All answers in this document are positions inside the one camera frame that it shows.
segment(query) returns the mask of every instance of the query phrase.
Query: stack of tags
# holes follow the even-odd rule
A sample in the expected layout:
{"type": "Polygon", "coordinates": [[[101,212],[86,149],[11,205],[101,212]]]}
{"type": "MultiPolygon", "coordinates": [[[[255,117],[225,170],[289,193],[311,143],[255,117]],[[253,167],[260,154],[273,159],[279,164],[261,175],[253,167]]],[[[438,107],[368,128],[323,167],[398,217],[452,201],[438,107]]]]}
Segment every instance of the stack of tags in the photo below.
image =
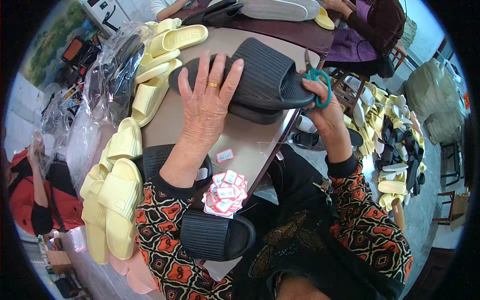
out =
{"type": "Polygon", "coordinates": [[[228,170],[214,175],[212,179],[213,183],[202,199],[204,212],[233,219],[233,214],[242,208],[243,200],[247,199],[245,176],[228,170]]]}

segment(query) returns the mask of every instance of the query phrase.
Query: patterned sleeve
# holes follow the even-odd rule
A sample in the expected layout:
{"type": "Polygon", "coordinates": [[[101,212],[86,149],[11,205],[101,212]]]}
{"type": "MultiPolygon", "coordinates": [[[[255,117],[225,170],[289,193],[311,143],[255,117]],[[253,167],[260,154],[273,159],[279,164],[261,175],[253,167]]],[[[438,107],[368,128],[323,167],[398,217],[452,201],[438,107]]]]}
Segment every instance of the patterned sleeve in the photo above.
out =
{"type": "Polygon", "coordinates": [[[145,183],[144,192],[135,211],[135,240],[157,289],[168,300],[229,299],[231,277],[214,281],[180,243],[181,218],[194,200],[194,189],[172,187],[157,174],[145,183]]]}
{"type": "Polygon", "coordinates": [[[362,162],[355,159],[355,171],[344,178],[332,176],[329,167],[339,210],[339,220],[330,231],[347,249],[380,273],[405,283],[413,262],[408,242],[386,211],[373,201],[372,191],[361,172],[362,162]]]}

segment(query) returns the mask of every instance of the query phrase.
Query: woman's right hand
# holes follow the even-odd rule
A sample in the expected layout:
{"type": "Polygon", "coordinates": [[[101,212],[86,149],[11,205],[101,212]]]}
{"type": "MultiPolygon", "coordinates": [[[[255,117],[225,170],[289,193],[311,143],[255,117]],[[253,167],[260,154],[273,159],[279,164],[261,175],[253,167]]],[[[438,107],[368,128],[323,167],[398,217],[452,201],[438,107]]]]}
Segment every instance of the woman's right hand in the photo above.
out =
{"type": "MultiPolygon", "coordinates": [[[[324,103],[328,97],[328,87],[322,82],[302,79],[303,87],[320,97],[320,102],[324,103]]],[[[347,160],[352,155],[352,145],[350,134],[343,121],[343,112],[340,104],[332,92],[330,104],[325,108],[318,108],[315,103],[311,103],[305,109],[313,110],[307,114],[318,129],[322,141],[327,150],[328,161],[339,163],[347,160]]]]}

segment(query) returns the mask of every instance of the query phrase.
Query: gold ring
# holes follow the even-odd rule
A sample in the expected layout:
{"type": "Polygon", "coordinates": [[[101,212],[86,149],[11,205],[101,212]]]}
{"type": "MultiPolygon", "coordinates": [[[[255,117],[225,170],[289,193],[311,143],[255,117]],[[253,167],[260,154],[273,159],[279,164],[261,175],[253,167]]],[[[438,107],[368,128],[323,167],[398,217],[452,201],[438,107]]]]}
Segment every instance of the gold ring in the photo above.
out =
{"type": "Polygon", "coordinates": [[[220,85],[219,85],[219,84],[215,84],[215,83],[213,83],[213,82],[209,82],[208,85],[211,86],[211,87],[220,88],[220,85]]]}

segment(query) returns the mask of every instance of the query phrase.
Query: purple apron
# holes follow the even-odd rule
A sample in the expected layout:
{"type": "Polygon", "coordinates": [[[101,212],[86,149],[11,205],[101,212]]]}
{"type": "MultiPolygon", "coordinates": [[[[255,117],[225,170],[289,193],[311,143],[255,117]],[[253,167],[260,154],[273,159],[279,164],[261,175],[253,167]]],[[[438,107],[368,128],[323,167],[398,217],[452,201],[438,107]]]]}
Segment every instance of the purple apron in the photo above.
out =
{"type": "MultiPolygon", "coordinates": [[[[357,0],[357,16],[367,22],[370,5],[357,0]]],[[[369,41],[358,32],[349,29],[339,29],[327,55],[327,61],[361,62],[376,60],[377,52],[369,41]]]]}

